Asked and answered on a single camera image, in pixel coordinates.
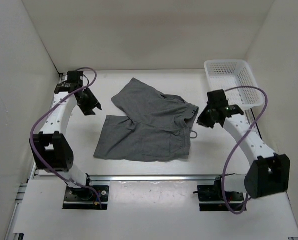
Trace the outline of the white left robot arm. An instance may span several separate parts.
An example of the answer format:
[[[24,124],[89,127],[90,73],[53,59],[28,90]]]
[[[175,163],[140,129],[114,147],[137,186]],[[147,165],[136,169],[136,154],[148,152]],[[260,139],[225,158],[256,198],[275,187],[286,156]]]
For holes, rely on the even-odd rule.
[[[74,164],[74,153],[67,139],[66,130],[74,108],[84,116],[95,115],[101,104],[90,87],[95,80],[89,80],[81,67],[68,71],[55,87],[50,110],[32,126],[29,144],[39,170],[53,173],[70,188],[77,188],[76,194],[82,200],[92,198],[94,188],[88,182],[88,175]]]

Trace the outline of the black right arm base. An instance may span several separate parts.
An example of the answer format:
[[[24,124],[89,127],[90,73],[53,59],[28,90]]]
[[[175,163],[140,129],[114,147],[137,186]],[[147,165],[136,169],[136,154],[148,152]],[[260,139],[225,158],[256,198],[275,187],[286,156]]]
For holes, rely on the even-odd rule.
[[[228,208],[224,203],[221,191],[221,176],[217,176],[210,183],[201,183],[197,185],[192,194],[197,195],[200,212],[228,212]],[[246,210],[243,208],[245,201],[244,195],[240,192],[230,191],[225,192],[225,198],[229,207],[234,212]]]

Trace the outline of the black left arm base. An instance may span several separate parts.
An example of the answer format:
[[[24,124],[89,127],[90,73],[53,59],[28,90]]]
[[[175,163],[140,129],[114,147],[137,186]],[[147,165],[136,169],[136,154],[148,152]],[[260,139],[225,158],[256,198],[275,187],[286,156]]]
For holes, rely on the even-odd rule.
[[[94,191],[84,188],[66,187],[62,209],[64,210],[107,210],[109,199],[109,185],[91,185],[100,196],[98,200]]]

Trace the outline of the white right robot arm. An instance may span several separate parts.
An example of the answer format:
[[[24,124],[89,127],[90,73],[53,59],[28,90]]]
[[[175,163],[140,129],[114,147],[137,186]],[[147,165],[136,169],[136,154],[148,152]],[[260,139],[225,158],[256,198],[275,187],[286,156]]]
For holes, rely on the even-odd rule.
[[[231,192],[245,193],[253,199],[286,192],[289,183],[290,160],[285,154],[278,155],[252,131],[238,105],[229,105],[224,90],[207,93],[207,105],[198,117],[197,124],[213,128],[219,124],[235,140],[228,155],[230,159],[240,148],[249,162],[246,174],[226,175],[215,181],[213,194],[219,200]]]

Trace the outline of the grey drawstring shorts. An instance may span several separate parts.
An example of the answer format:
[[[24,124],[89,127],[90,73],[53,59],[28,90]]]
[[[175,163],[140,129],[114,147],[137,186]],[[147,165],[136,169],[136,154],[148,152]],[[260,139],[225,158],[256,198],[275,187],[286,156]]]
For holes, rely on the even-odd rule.
[[[168,162],[188,157],[196,105],[135,78],[111,101],[125,115],[106,116],[94,158]]]

